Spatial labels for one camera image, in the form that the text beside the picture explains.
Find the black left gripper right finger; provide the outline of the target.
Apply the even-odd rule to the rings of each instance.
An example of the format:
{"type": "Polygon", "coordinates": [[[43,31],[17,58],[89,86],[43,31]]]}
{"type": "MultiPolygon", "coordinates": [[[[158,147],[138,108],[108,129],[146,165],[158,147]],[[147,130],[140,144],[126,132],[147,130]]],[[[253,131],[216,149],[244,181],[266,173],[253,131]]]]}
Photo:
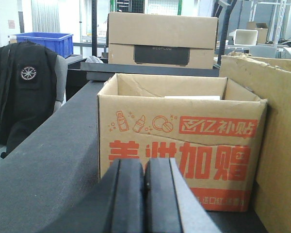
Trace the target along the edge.
{"type": "Polygon", "coordinates": [[[200,205],[175,159],[150,159],[145,171],[145,229],[148,233],[219,233],[200,205]]]}

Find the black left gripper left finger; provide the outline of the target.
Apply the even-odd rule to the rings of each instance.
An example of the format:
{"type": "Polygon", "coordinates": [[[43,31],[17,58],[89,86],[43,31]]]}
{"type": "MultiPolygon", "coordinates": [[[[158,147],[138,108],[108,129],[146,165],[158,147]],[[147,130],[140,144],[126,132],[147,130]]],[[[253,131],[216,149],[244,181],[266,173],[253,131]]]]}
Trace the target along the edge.
{"type": "Polygon", "coordinates": [[[76,205],[43,233],[143,233],[143,168],[138,159],[116,159],[76,205]]]}

